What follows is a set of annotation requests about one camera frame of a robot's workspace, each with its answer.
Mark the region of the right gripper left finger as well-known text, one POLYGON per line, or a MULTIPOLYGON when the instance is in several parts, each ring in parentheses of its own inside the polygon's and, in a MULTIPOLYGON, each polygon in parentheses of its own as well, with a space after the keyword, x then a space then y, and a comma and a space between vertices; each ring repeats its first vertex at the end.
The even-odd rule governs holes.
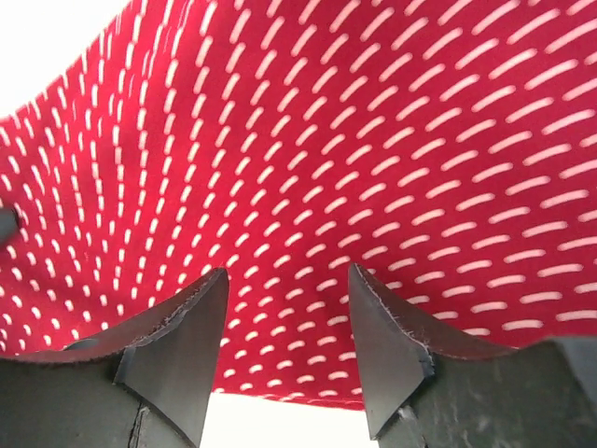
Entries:
POLYGON ((61 350, 1 361, 5 447, 197 447, 225 327, 218 268, 61 350))

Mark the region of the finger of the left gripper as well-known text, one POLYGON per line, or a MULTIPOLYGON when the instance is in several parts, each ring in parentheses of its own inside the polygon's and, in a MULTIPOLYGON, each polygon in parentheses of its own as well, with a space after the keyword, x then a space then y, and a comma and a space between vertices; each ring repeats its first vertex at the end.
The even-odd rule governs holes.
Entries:
POLYGON ((14 206, 2 206, 0 209, 0 245, 6 245, 20 229, 21 219, 14 206))

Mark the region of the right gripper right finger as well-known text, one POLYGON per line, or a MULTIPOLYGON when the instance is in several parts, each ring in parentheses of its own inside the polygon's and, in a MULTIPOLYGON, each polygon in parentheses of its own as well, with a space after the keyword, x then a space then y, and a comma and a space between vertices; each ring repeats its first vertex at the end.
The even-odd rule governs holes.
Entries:
POLYGON ((592 447, 596 341, 489 343, 398 298, 359 265, 351 326, 370 437, 381 447, 592 447))

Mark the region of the red polka dot skirt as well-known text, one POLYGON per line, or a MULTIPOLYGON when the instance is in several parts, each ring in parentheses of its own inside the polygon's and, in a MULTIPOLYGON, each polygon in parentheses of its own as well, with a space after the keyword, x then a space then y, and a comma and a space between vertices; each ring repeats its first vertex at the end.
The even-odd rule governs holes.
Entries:
POLYGON ((133 1, 1 121, 1 353, 229 274, 219 392, 358 409, 349 267, 469 334, 596 331, 592 1, 133 1))

